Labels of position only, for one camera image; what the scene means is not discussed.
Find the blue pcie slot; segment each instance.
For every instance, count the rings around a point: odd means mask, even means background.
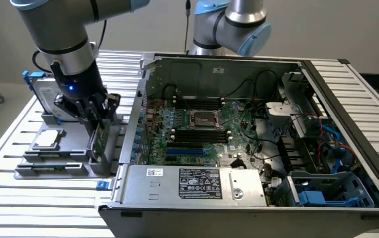
[[[168,149],[168,155],[205,155],[205,150],[192,150],[192,149]]]

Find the white sticker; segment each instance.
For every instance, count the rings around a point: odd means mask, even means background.
[[[214,68],[214,73],[225,73],[225,68]]]
[[[148,176],[164,176],[164,169],[148,169]]]
[[[273,177],[272,178],[272,184],[269,185],[269,187],[278,187],[281,184],[282,184],[282,178]]]

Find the warning label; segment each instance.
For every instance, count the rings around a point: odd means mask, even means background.
[[[180,169],[180,197],[184,199],[224,199],[221,171]]]

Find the metal rail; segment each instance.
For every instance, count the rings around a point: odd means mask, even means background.
[[[141,53],[101,51],[98,58],[109,91],[122,94],[118,113],[125,114],[126,122],[141,79],[141,56]],[[369,89],[353,69],[338,60],[313,59],[313,64],[379,152],[379,104]],[[14,179],[22,154],[42,125],[41,112],[42,107],[33,98],[0,139],[0,237],[113,238],[94,208],[112,196],[109,191],[96,191],[100,179]],[[377,238],[379,234],[360,237]]]

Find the robotic arm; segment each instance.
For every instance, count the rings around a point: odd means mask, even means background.
[[[92,135],[112,118],[121,96],[109,94],[85,26],[145,7],[150,0],[11,0],[62,90],[56,104]]]
[[[241,56],[254,56],[272,35],[266,16],[264,0],[201,0],[190,54],[225,55],[226,47]]]

